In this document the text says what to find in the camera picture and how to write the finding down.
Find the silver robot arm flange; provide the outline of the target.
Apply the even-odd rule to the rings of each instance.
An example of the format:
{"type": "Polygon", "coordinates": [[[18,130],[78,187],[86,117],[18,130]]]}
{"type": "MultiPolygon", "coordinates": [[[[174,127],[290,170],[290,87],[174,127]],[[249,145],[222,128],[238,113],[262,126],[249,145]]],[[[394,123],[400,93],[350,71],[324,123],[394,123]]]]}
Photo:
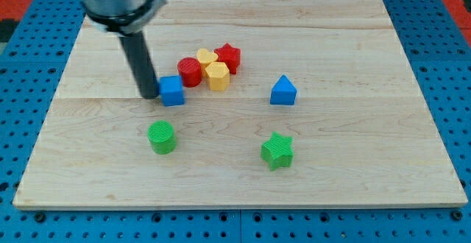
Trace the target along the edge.
{"type": "Polygon", "coordinates": [[[96,27],[120,36],[137,34],[155,17],[167,0],[81,0],[96,27]]]}

